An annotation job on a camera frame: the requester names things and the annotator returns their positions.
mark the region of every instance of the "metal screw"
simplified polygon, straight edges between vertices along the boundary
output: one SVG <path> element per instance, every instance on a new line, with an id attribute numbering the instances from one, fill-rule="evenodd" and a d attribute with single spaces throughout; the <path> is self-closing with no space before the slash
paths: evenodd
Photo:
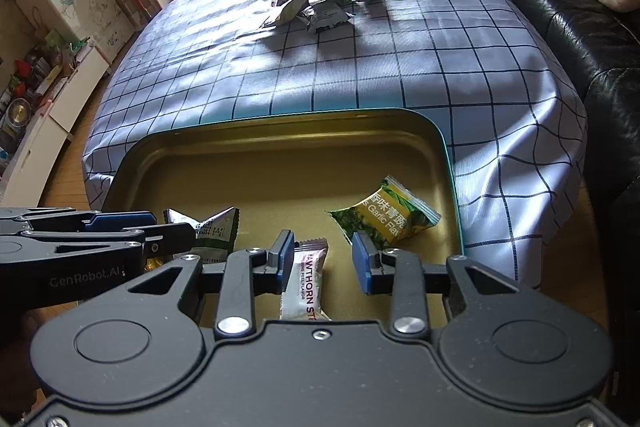
<path id="1" fill-rule="evenodd" d="M 325 341 L 331 336 L 331 331 L 316 330 L 314 331 L 313 336 L 316 341 Z"/>
<path id="2" fill-rule="evenodd" d="M 238 335 L 249 329 L 251 324 L 242 317 L 226 317 L 218 322 L 218 329 L 229 335 Z"/>
<path id="3" fill-rule="evenodd" d="M 419 333 L 425 327 L 424 320 L 418 317 L 400 317 L 394 321 L 394 328 L 400 333 Z"/>
<path id="4" fill-rule="evenodd" d="M 69 424 L 59 416 L 54 416 L 47 420 L 47 427 L 69 427 Z"/>

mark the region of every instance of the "black grid line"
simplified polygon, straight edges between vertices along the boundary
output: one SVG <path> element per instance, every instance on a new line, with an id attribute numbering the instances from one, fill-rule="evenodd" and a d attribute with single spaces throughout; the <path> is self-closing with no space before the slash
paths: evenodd
<path id="1" fill-rule="evenodd" d="M 513 255 L 507 275 L 536 285 L 518 258 L 539 258 L 552 231 L 540 235 L 523 222 L 548 216 L 557 227 L 568 217 L 575 184 L 564 183 L 582 171 L 586 115 L 517 8 L 509 0 L 353 4 L 349 23 L 309 35 L 297 20 L 258 30 L 269 4 L 177 0 L 148 25 L 113 75 L 90 131 L 82 169 L 92 206 L 100 206 L 122 155 L 151 132 L 282 112 L 277 107 L 307 111 L 309 103 L 311 110 L 404 107 L 443 131 L 467 253 L 491 246 L 497 258 Z M 491 201 L 504 207 L 503 222 L 474 228 L 465 213 L 485 212 Z"/>
<path id="2" fill-rule="evenodd" d="M 469 40 L 469 43 L 473 46 L 473 42 L 471 40 L 471 37 L 468 34 L 468 31 L 465 28 L 465 25 L 462 22 L 462 19 L 460 18 L 460 15 L 457 11 L 454 12 L 456 14 L 456 17 L 458 17 L 458 19 L 460 20 L 460 26 L 462 26 L 465 34 L 466 34 L 466 38 Z M 516 248 L 516 242 L 515 239 L 513 237 L 513 225 L 511 223 L 511 214 L 509 211 L 509 203 L 507 202 L 507 199 L 504 197 L 504 188 L 502 187 L 502 161 L 500 158 L 500 140 L 498 140 L 498 130 L 495 124 L 495 107 L 493 106 L 493 101 L 494 101 L 494 95 L 491 89 L 491 83 L 489 82 L 488 77 L 486 76 L 486 71 L 484 70 L 484 67 L 482 65 L 482 62 L 480 61 L 480 57 L 478 56 L 478 51 L 476 51 L 475 48 L 473 48 L 473 52 L 474 55 L 476 57 L 476 60 L 478 61 L 478 65 L 480 66 L 480 69 L 482 70 L 482 74 L 484 76 L 484 81 L 486 83 L 486 87 L 489 90 L 489 97 L 490 100 L 492 102 L 492 106 L 491 106 L 491 117 L 492 117 L 492 124 L 494 126 L 494 138 L 495 138 L 495 155 L 497 157 L 497 163 L 498 163 L 498 190 L 500 190 L 500 195 L 502 197 L 502 203 L 504 204 L 504 211 L 506 214 L 506 218 L 507 218 L 507 225 L 508 225 L 508 229 L 509 229 L 509 238 L 511 241 L 511 249 L 513 252 L 513 275 L 514 275 L 514 279 L 517 281 L 518 280 L 518 250 Z"/>

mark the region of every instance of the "sofa cushion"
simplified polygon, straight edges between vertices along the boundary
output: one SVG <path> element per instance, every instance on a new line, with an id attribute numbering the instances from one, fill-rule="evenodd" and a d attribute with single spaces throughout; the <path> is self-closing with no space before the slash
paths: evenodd
<path id="1" fill-rule="evenodd" d="M 589 123 L 585 177 L 594 204 L 610 204 L 640 175 L 638 35 L 596 0 L 513 2 L 555 53 L 584 102 Z"/>

